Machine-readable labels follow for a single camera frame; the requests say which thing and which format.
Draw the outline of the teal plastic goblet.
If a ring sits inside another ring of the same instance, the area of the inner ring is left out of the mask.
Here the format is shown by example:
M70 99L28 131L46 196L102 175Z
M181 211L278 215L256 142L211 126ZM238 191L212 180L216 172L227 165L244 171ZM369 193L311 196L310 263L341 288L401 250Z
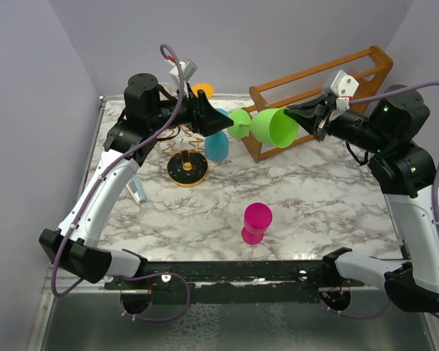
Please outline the teal plastic goblet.
M225 110L217 109L219 112L228 116ZM229 141L224 130L205 137L204 151L206 158L213 162L221 162L228 157L229 154Z

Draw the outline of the orange plastic goblet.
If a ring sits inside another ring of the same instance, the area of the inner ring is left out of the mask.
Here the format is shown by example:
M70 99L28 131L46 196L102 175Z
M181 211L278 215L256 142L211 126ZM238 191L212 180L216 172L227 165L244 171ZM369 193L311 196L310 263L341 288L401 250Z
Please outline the orange plastic goblet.
M203 91L208 99L214 95L214 87L209 83L197 83L191 87L195 96L199 96L200 91Z

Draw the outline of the green plastic goblet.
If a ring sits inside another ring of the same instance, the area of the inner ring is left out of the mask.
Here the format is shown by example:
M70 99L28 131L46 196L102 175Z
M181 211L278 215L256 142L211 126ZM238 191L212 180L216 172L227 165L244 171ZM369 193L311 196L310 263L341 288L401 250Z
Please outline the green plastic goblet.
M229 134L242 139L249 133L262 144L276 148L287 148L296 139L299 125L285 114L288 109L268 108L251 117L243 109L234 110L230 114L233 125L228 127Z

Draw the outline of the pink plastic goblet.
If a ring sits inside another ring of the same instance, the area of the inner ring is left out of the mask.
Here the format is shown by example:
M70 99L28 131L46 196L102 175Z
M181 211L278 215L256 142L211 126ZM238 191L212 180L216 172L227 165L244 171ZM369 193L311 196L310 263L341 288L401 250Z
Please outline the pink plastic goblet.
M243 241L249 245L259 244L273 221L271 209L264 203L252 203L244 211Z

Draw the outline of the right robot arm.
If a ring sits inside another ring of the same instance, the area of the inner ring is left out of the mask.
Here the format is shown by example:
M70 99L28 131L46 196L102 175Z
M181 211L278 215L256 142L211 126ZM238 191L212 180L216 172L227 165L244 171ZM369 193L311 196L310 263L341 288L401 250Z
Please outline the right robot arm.
M370 116L338 111L327 94L294 111L314 138L336 137L369 154L368 167L383 193L401 261L364 256L348 248L323 258L323 281L337 286L355 279L383 290L404 312L439 312L439 162L414 137L430 115L418 86L393 85L374 97Z

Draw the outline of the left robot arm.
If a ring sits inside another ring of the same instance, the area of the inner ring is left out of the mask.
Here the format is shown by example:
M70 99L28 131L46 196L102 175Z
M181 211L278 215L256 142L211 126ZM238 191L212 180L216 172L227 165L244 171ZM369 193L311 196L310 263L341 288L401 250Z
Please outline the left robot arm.
M288 108L273 109L264 127L263 114L250 116L244 109L225 115L215 109L204 90L194 92L181 78L177 95L165 91L150 73L129 78L124 90L125 108L109 130L94 175L74 208L55 230L46 229L39 243L53 263L80 280L96 283L105 276L121 277L128 287L142 287L147 271L143 258L126 251L98 247L102 229L122 189L143 165L166 129L185 125L211 137L224 129L231 137L253 135L262 143L285 148L296 138L297 123Z

